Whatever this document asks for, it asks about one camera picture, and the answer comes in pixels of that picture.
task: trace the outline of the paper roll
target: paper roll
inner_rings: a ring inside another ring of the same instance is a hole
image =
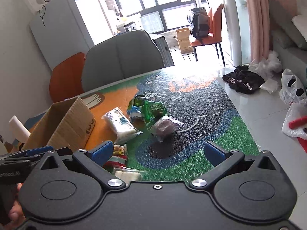
[[[27,142],[31,133],[26,129],[26,127],[23,126],[23,124],[18,120],[18,118],[16,118],[16,116],[13,116],[11,118],[11,120],[9,121],[9,126],[15,138],[19,142]]]

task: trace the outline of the tiled floor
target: tiled floor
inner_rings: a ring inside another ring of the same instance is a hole
[[[269,94],[260,90],[253,95],[237,93],[229,88],[222,76],[234,70],[226,61],[217,58],[214,47],[205,46],[197,49],[198,64],[208,65],[208,70],[216,70],[217,79],[235,105],[248,127],[260,150],[269,150],[294,184],[298,200],[290,219],[301,229],[307,230],[307,154],[296,138],[283,134],[281,127],[288,112],[286,105],[279,98],[278,92]],[[172,48],[171,54],[176,66],[196,64],[193,53],[180,54]]]

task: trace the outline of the orange chair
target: orange chair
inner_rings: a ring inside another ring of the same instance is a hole
[[[49,93],[54,103],[63,101],[65,98],[72,98],[84,92],[81,84],[84,61],[85,54],[77,53],[53,69]]]
[[[217,10],[215,11],[213,16],[212,16],[212,8],[210,8],[209,13],[208,13],[208,16],[210,17],[210,32],[209,32],[209,35],[207,37],[204,37],[204,38],[201,39],[203,44],[199,40],[194,38],[192,35],[189,36],[189,41],[190,41],[191,46],[193,47],[196,61],[198,61],[197,54],[196,54],[196,47],[203,46],[203,45],[215,44],[217,57],[220,58],[219,57],[219,51],[217,49],[217,44],[219,44],[222,59],[223,59],[223,64],[225,66],[224,55],[223,55],[223,51],[222,51],[222,47],[221,47],[223,7],[224,7],[224,5],[221,4],[217,8]]]

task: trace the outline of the chair leg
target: chair leg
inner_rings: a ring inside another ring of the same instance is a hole
[[[223,59],[223,64],[224,64],[224,67],[225,67],[225,60],[224,60],[224,55],[223,55],[221,43],[219,43],[219,46],[220,46],[220,51],[221,51],[221,55],[222,55],[222,59]]]
[[[193,47],[193,51],[194,51],[195,59],[196,59],[196,61],[198,61],[197,54],[196,54],[196,47]]]
[[[215,49],[216,49],[217,57],[220,58],[219,51],[217,50],[217,45],[216,44],[215,44]]]

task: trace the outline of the metal screw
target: metal screw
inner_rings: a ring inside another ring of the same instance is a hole
[[[162,186],[157,184],[157,185],[154,185],[153,188],[159,190],[162,188]]]
[[[196,179],[192,181],[192,185],[194,185],[195,187],[204,187],[207,185],[207,181],[203,179]]]
[[[120,179],[111,179],[108,181],[108,185],[111,187],[119,187],[123,184],[123,181]]]

